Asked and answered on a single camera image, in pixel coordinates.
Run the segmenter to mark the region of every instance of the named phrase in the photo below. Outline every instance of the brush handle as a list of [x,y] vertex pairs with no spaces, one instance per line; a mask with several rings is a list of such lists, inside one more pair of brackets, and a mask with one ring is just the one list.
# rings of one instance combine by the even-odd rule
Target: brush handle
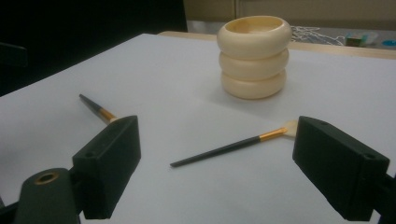
[[230,144],[228,146],[225,146],[225,147],[219,147],[219,148],[207,151],[205,153],[202,153],[202,154],[187,158],[187,159],[182,160],[182,161],[173,162],[173,163],[171,163],[171,166],[172,167],[178,167],[178,166],[186,165],[186,164],[193,163],[193,162],[196,162],[196,161],[202,161],[202,160],[205,160],[207,158],[211,158],[211,157],[215,157],[215,156],[218,156],[218,155],[221,155],[221,154],[224,154],[224,153],[235,151],[235,150],[240,149],[242,147],[248,147],[248,146],[251,146],[251,145],[255,145],[255,144],[258,144],[260,142],[261,142],[261,139],[260,139],[259,136],[251,137],[251,138],[248,138],[248,139],[236,142],[236,143],[232,143],[232,144]]

